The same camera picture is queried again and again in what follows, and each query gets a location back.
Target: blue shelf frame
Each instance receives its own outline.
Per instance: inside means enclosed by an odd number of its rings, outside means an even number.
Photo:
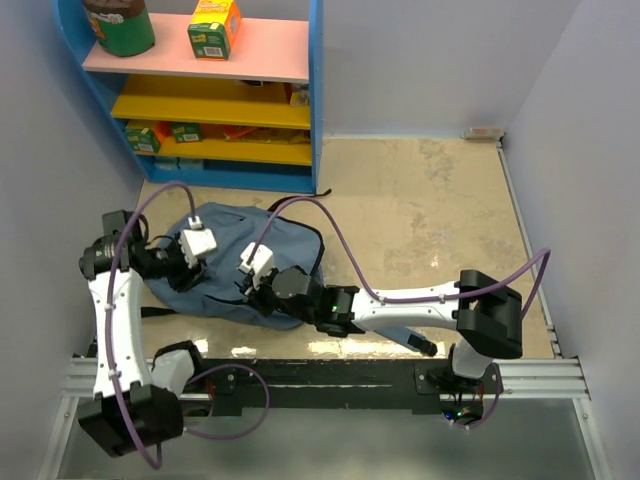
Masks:
[[[97,107],[118,132],[117,138],[126,146],[130,160],[145,177],[154,183],[182,180],[190,185],[209,187],[270,190],[291,193],[316,193],[323,132],[323,0],[311,0],[309,8],[309,88],[311,93],[311,167],[283,166],[249,162],[212,160],[204,170],[160,170],[149,157],[136,155],[124,137],[125,122],[114,119],[111,109],[126,80],[127,74],[87,72],[84,60],[95,44],[95,36],[80,0],[52,0],[53,16],[76,67],[89,86]]]

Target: tiled floor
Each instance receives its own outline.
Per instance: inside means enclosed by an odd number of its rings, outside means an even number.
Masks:
[[[156,185],[145,184],[141,198]],[[319,191],[336,217],[369,282],[381,289],[415,288],[455,280],[464,268],[504,278],[526,254],[496,148],[463,140],[327,140]],[[280,193],[194,188],[198,204],[216,201],[267,208]],[[151,234],[164,233],[187,212],[183,192],[159,197],[146,212]],[[286,217],[317,227],[326,253],[325,280],[357,278],[323,214],[296,204]],[[532,277],[514,283],[523,296]],[[161,304],[145,292],[143,305]],[[147,353],[191,339],[208,357],[403,358],[417,354],[373,333],[335,339],[304,325],[278,332],[217,318],[174,315],[144,321]],[[524,320],[524,356],[553,358],[543,314],[536,302]],[[444,355],[458,334],[422,329]]]

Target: shelf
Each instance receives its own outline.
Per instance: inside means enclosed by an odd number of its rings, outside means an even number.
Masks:
[[[308,143],[280,145],[274,143],[228,142],[214,125],[203,125],[202,142],[176,143],[169,136],[159,153],[136,152],[159,157],[207,158],[239,162],[274,163],[281,165],[311,165],[311,145]]]
[[[310,108],[289,105],[282,83],[251,87],[216,78],[131,75],[111,113],[137,120],[311,128]]]
[[[287,167],[211,160],[203,170],[149,169],[149,180],[166,183],[181,180],[203,187],[245,188],[291,193],[314,193],[309,167]]]
[[[196,59],[187,35],[191,15],[150,14],[156,45],[116,57],[96,43],[83,63],[91,72],[309,81],[309,22],[244,18],[229,60]]]

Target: metal frame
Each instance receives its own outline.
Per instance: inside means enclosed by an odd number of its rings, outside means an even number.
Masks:
[[[581,432],[597,480],[610,479],[611,472],[602,441],[595,426],[589,394],[582,368],[577,359],[498,361],[502,371],[504,393],[509,399],[572,399]],[[97,361],[77,358],[71,361],[63,385],[63,397],[58,409],[49,447],[38,480],[58,479],[62,458],[67,447],[76,409],[81,399],[92,398]],[[204,394],[185,394],[183,400],[204,400]]]
[[[522,212],[520,210],[520,204],[518,203],[518,197],[516,196],[516,192],[513,188],[513,182],[511,181],[511,174],[509,173],[509,166],[507,165],[507,159],[505,157],[504,150],[502,148],[502,143],[500,143],[499,141],[496,142],[496,150],[498,151],[498,156],[500,157],[500,163],[502,164],[502,171],[504,173],[505,181],[507,182],[509,195],[511,196],[511,203],[513,204],[513,209],[516,213],[516,219],[518,220],[518,226],[520,227],[520,235],[522,236],[522,242],[524,243],[524,248],[525,248],[525,251],[527,252],[527,257],[531,258],[531,256],[533,255],[533,250],[531,249],[531,242],[529,241],[527,228],[522,218]],[[533,270],[534,276],[537,277],[538,266],[534,265],[532,270]],[[549,338],[551,340],[551,347],[553,348],[553,353],[556,358],[562,358],[562,351],[560,350],[560,344],[558,343],[558,336],[556,335],[555,327],[553,326],[553,322],[551,321],[549,306],[547,304],[547,299],[544,295],[544,290],[542,286],[540,286],[540,289],[538,290],[538,298],[540,299],[540,305],[542,306],[542,313],[544,315],[545,322],[547,322],[547,331],[549,332]]]

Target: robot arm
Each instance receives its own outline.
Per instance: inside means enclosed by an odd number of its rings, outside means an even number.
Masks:
[[[457,331],[463,338],[451,352],[448,376],[461,382],[481,378],[494,358],[522,356],[522,297],[518,292],[504,287],[475,299],[446,300],[497,283],[481,272],[463,270],[459,280],[434,287],[376,291],[379,299],[437,296],[440,302],[385,303],[355,286],[321,285],[299,267],[280,272],[273,253],[264,245],[248,264],[253,246],[241,255],[239,269],[247,274],[242,290],[248,303],[263,315],[277,310],[336,337],[397,326]]]
[[[106,359],[105,306],[115,246],[131,213],[103,216],[104,236],[85,249],[80,270],[89,282],[97,321],[98,371],[94,400],[80,405],[80,426],[113,457],[135,450],[116,403],[112,373]],[[182,435],[183,414],[178,400],[191,377],[202,372],[195,345],[181,342],[158,351],[151,369],[142,347],[140,294],[143,280],[167,278],[176,291],[185,291],[205,278],[204,256],[216,248],[211,230],[191,222],[167,248],[149,248],[140,226],[127,239],[116,271],[112,337],[114,359],[127,409],[145,446]]]

